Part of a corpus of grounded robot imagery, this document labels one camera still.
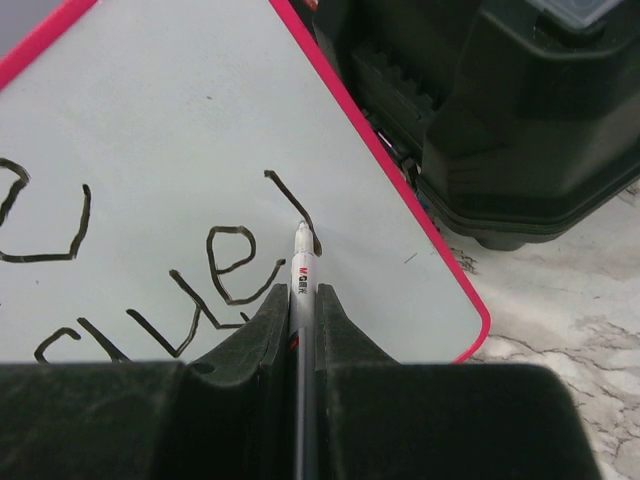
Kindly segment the pink framed whiteboard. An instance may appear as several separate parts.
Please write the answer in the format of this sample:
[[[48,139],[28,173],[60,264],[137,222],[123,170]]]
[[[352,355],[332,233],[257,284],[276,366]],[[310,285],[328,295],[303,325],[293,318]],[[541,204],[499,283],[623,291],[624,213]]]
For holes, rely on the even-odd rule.
[[[489,314],[283,1],[67,1],[1,61],[1,358],[193,360],[290,277],[394,359]]]

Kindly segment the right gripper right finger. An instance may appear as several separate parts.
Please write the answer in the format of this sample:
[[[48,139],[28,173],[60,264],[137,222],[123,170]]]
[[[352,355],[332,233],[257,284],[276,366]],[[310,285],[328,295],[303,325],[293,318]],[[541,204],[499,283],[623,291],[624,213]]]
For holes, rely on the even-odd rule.
[[[316,312],[327,477],[413,479],[415,393],[409,371],[349,319],[332,286],[319,286]]]

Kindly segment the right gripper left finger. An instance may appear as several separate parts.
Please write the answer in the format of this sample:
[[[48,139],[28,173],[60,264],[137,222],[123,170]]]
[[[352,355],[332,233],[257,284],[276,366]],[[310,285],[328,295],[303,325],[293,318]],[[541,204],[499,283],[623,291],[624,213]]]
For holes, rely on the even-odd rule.
[[[254,317],[189,365],[194,471],[210,479],[272,479],[286,425],[289,292],[271,288]]]

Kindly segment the black and white marker pen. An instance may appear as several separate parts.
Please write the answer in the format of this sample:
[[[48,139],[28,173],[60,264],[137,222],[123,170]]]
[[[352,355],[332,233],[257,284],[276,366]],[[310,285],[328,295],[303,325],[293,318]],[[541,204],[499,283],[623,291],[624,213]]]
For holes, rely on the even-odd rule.
[[[295,417],[293,477],[316,479],[317,422],[315,388],[315,295],[314,237],[302,221],[294,237],[290,288],[290,342],[295,366]]]

